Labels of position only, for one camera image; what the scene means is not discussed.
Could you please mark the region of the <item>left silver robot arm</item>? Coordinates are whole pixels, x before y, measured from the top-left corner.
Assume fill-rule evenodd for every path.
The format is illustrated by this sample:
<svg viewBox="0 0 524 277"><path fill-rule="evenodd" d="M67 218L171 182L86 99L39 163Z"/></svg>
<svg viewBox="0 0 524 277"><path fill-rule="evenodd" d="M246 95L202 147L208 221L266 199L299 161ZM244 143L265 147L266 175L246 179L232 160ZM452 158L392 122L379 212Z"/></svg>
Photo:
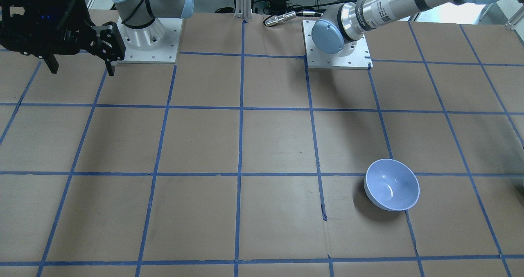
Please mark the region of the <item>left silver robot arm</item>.
<svg viewBox="0 0 524 277"><path fill-rule="evenodd" d="M324 53L336 54L366 32L443 4L484 5L496 1L500 0L335 0L316 20L311 38Z"/></svg>

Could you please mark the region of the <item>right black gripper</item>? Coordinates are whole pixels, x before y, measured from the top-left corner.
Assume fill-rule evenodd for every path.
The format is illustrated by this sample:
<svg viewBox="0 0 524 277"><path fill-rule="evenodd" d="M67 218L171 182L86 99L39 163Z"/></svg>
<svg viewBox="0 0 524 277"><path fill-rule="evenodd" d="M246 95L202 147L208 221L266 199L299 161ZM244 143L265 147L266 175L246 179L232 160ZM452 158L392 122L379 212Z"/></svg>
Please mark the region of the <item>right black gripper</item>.
<svg viewBox="0 0 524 277"><path fill-rule="evenodd" d="M35 56L57 74L56 55L87 50L104 61L109 76L125 58L126 46L116 22L94 26L85 0L1 0L1 45Z"/></svg>

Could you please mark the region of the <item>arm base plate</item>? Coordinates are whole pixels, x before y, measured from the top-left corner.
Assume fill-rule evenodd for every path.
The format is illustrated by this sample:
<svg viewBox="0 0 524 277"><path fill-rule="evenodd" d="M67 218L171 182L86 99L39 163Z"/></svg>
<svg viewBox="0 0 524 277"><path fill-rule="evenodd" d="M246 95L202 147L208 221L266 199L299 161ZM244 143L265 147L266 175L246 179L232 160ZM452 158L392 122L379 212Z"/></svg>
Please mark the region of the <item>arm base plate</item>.
<svg viewBox="0 0 524 277"><path fill-rule="evenodd" d="M143 29L131 29L118 18L117 26L126 46L123 64L176 64L182 18L156 18Z"/></svg>
<svg viewBox="0 0 524 277"><path fill-rule="evenodd" d="M350 42L330 21L303 20L308 68L370 70L374 67L365 36Z"/></svg>

